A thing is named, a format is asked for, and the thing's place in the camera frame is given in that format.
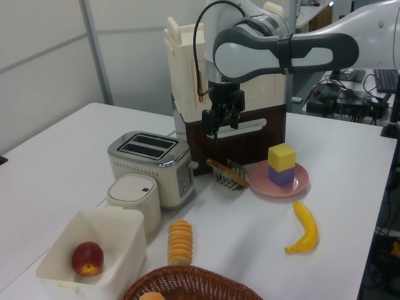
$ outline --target white lid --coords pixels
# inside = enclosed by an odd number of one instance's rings
[[[109,188],[110,197],[125,202],[142,199],[154,187],[154,179],[149,176],[128,174],[119,178]]]

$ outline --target red apple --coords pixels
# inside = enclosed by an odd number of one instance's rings
[[[83,276],[99,274],[104,262],[104,253],[99,244],[83,242],[72,255],[72,268]]]

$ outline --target yellow banana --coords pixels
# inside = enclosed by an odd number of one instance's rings
[[[317,223],[308,208],[301,202],[293,202],[294,212],[302,222],[306,232],[294,245],[286,247],[286,253],[306,252],[311,250],[318,242]]]

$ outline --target keyboard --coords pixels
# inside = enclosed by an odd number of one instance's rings
[[[374,75],[376,82],[376,91],[378,93],[394,94],[396,92],[399,80],[398,70],[375,69]]]

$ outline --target wicker basket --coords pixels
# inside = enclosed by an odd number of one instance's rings
[[[122,300],[138,300],[150,291],[166,300],[262,300],[245,285],[195,266],[155,269],[132,284]]]

